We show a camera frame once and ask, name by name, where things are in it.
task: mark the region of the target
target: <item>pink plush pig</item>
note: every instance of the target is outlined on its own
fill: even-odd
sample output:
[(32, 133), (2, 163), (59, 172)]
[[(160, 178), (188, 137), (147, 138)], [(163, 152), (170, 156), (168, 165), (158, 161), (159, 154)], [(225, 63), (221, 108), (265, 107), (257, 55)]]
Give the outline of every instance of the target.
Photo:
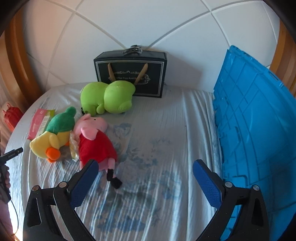
[(107, 181), (114, 188), (119, 188), (122, 182), (114, 176), (117, 153), (112, 142), (104, 133), (108, 128), (107, 122), (101, 117), (82, 116), (74, 126), (74, 134), (80, 138), (79, 158), (80, 168), (90, 160), (99, 163), (99, 170), (107, 171)]

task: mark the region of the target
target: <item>red bag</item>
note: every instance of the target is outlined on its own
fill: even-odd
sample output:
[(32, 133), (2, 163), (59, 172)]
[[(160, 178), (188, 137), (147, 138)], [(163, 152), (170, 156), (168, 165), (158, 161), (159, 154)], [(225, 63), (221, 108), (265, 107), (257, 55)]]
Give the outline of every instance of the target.
[(24, 115), (21, 110), (17, 107), (12, 107), (9, 103), (7, 103), (7, 111), (2, 111), (4, 116), (3, 120), (5, 124), (7, 125), (8, 129), (13, 132), (15, 127), (17, 126), (17, 123), (20, 121), (22, 116)]

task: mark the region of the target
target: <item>metal screw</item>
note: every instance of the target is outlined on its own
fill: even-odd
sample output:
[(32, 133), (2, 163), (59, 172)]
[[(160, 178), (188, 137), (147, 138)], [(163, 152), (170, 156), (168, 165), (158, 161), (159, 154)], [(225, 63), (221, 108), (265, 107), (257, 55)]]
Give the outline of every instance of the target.
[(225, 186), (228, 187), (228, 188), (231, 188), (232, 187), (232, 183), (231, 182), (225, 182)]
[(259, 186), (257, 186), (257, 185), (254, 185), (254, 186), (253, 186), (253, 189), (254, 189), (255, 191), (259, 191), (259, 190), (260, 190)]
[(37, 191), (38, 189), (39, 189), (39, 186), (38, 186), (38, 185), (35, 185), (35, 186), (33, 186), (33, 188), (32, 188), (33, 191)]
[(61, 182), (61, 183), (59, 184), (59, 187), (60, 187), (60, 188), (64, 188), (65, 186), (67, 186), (67, 183), (66, 183), (66, 182)]

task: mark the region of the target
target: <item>blue crate lid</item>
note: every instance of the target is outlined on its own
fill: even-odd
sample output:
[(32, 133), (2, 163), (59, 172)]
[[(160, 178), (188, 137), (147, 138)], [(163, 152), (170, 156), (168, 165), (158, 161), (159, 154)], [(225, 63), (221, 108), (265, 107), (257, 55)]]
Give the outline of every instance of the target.
[[(226, 53), (214, 96), (223, 179), (260, 186), (271, 241), (277, 240), (296, 212), (296, 100), (271, 71), (235, 46)], [(237, 214), (238, 208), (224, 239)]]

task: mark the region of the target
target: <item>green plush toy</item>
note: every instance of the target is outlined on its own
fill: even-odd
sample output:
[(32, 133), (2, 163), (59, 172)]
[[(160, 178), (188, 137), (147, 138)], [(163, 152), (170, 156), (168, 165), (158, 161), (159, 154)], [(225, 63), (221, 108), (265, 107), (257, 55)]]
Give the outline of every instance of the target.
[(55, 162), (61, 155), (59, 149), (69, 145), (70, 131), (75, 125), (75, 114), (76, 109), (71, 106), (65, 112), (54, 116), (46, 131), (31, 141), (30, 148), (33, 153), (51, 163)]
[(103, 82), (89, 83), (81, 91), (82, 110), (91, 116), (103, 114), (105, 110), (113, 114), (126, 112), (132, 107), (135, 90), (132, 83), (124, 80), (109, 85)]

